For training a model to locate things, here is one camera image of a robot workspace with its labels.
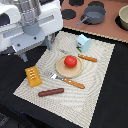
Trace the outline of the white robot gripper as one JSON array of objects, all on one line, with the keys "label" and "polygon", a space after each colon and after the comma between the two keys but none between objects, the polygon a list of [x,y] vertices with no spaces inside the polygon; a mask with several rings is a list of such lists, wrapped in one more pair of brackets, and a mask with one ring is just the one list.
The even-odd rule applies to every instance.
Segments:
[{"label": "white robot gripper", "polygon": [[28,61],[26,51],[42,44],[52,50],[51,34],[63,27],[59,3],[0,3],[0,53],[14,51]]}]

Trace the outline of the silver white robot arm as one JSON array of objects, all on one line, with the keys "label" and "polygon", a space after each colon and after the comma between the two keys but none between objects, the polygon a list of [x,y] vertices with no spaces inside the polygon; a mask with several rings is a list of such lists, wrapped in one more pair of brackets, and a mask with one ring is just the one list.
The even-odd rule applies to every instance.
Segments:
[{"label": "silver white robot arm", "polygon": [[62,27],[59,0],[0,0],[0,54],[27,61],[26,52],[37,46],[51,50]]}]

